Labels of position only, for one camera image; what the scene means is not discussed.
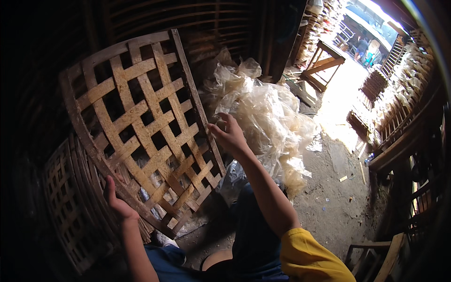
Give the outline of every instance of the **hand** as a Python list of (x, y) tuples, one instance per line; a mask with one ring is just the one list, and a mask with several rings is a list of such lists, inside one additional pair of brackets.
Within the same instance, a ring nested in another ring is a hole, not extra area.
[(139, 214), (132, 209), (126, 202), (116, 198), (116, 185), (113, 177), (106, 176), (106, 189), (107, 189), (107, 201), (108, 205), (115, 210), (122, 218), (122, 220), (138, 220)]
[(216, 137), (219, 144), (232, 153), (237, 160), (245, 153), (252, 153), (236, 119), (231, 114), (226, 113), (219, 113), (219, 116), (224, 120), (225, 132), (214, 124), (208, 124), (208, 129)]

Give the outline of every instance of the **dirt floor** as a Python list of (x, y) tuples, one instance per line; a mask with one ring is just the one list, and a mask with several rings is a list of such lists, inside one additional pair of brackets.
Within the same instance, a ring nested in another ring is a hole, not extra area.
[[(313, 107), (303, 103), (300, 106), (302, 113), (317, 114), (310, 117), (322, 127), (322, 151), (304, 152), (304, 164), (312, 172), (312, 178), (307, 177), (308, 185), (295, 197), (293, 206), (302, 226), (342, 260), (352, 241), (373, 239), (386, 202), (385, 194), (379, 189), (377, 193), (370, 192), (370, 177), (365, 166), (366, 184), (363, 182), (359, 162), (364, 163), (368, 147), (358, 160), (360, 150), (355, 147), (361, 140), (346, 121), (366, 76), (366, 69), (349, 58), (324, 93), (315, 91), (306, 83), (306, 91), (316, 95), (317, 101)], [(343, 176), (348, 179), (340, 182)], [(222, 210), (211, 223), (177, 240), (187, 251), (185, 266), (199, 269), (209, 254), (232, 247), (234, 223), (226, 208)]]

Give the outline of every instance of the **wooden chair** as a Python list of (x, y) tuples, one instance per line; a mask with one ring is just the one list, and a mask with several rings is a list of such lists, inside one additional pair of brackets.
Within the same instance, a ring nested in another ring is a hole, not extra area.
[[(355, 248), (363, 249), (363, 252), (354, 267), (350, 267), (351, 255)], [(387, 255), (375, 276), (385, 251)], [(402, 267), (409, 253), (407, 236), (400, 233), (393, 236), (392, 241), (352, 243), (349, 246), (345, 264), (356, 281), (368, 282), (371, 279), (374, 279), (372, 280), (374, 282), (399, 281)]]

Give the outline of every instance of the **blue pants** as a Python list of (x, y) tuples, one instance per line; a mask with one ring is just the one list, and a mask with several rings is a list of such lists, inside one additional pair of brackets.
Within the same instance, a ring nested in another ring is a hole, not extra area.
[(279, 260), (281, 241), (269, 228), (250, 184), (241, 190), (230, 211), (237, 218), (232, 269), (227, 273), (202, 272), (182, 266), (185, 251), (174, 246), (146, 245), (147, 256), (161, 282), (169, 281), (287, 281)]

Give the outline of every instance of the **wooden table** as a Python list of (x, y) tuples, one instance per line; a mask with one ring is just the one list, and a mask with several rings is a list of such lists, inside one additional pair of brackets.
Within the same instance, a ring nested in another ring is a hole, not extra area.
[[(330, 57), (320, 60), (320, 57), (323, 52), (326, 52), (328, 55), (330, 55)], [(320, 91), (324, 92), (327, 89), (327, 85), (332, 80), (332, 77), (335, 75), (335, 73), (337, 72), (340, 65), (343, 64), (346, 60), (342, 54), (343, 54), (343, 52), (340, 49), (338, 49), (337, 47), (326, 44), (326, 43), (322, 42), (321, 40), (319, 40), (315, 54), (313, 55), (312, 59), (310, 60), (310, 63), (308, 64), (307, 69), (302, 72), (300, 77), (306, 81), (311, 82), (313, 84), (313, 86), (318, 88)], [(328, 80), (325, 80), (318, 74), (320, 71), (329, 69), (334, 66), (337, 66), (337, 68), (335, 69), (334, 73)], [(323, 84), (320, 81), (318, 81), (316, 78), (314, 78), (312, 76), (313, 74), (316, 74), (326, 84)]]

